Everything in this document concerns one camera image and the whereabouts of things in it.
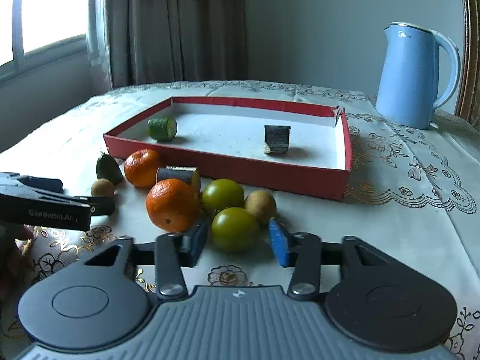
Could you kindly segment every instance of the lime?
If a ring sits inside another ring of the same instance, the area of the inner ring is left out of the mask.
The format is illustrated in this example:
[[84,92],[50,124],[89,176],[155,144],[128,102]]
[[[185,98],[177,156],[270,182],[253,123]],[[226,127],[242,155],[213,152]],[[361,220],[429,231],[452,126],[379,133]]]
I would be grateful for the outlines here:
[[227,178],[219,178],[207,185],[202,194],[205,211],[211,216],[228,207],[243,207],[243,188]]
[[147,132],[150,138],[156,140],[172,140],[177,135],[177,121],[173,117],[149,119]]
[[246,209],[230,207],[219,212],[212,222],[212,239],[226,252],[249,249],[258,239],[257,220]]

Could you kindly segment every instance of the metal screw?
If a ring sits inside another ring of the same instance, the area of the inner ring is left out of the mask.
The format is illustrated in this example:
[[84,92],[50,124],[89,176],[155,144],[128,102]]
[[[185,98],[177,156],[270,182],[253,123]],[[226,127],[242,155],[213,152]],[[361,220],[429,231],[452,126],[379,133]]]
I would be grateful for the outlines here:
[[292,292],[297,295],[310,295],[315,292],[315,287],[310,283],[296,283]]
[[165,296],[176,296],[183,292],[183,286],[180,284],[168,283],[160,287],[160,294]]

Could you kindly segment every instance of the kettle lid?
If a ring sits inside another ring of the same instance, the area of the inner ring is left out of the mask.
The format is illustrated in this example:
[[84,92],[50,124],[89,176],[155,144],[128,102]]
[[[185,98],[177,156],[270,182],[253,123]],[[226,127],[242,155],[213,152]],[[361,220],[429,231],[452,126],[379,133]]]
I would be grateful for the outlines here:
[[402,21],[393,21],[392,23],[390,23],[390,25],[397,25],[397,26],[402,26],[402,27],[415,28],[416,30],[424,31],[424,32],[427,32],[427,33],[432,34],[432,35],[434,34],[434,32],[436,32],[436,31],[429,30],[428,28],[420,27],[416,24],[404,23]]

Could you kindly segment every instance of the wall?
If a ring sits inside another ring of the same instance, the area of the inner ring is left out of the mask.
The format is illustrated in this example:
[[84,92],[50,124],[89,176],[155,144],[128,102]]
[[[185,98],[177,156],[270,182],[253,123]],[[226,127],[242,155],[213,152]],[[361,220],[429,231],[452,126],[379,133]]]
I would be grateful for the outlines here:
[[0,152],[93,94],[86,50],[0,84]]
[[[449,36],[463,50],[462,0],[245,0],[249,77],[376,95],[383,29],[406,21]],[[440,90],[448,81],[441,51]],[[453,112],[457,95],[445,108]]]

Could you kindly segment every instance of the electric kettle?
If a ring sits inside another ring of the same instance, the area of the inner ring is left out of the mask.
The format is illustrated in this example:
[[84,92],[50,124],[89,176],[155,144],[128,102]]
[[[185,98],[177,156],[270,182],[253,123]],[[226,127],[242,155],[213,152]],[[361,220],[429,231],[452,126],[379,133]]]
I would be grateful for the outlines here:
[[[393,22],[385,28],[388,48],[378,87],[376,109],[399,124],[428,128],[434,110],[452,97],[460,79],[455,43],[433,30]],[[450,57],[447,88],[438,96],[439,47]]]

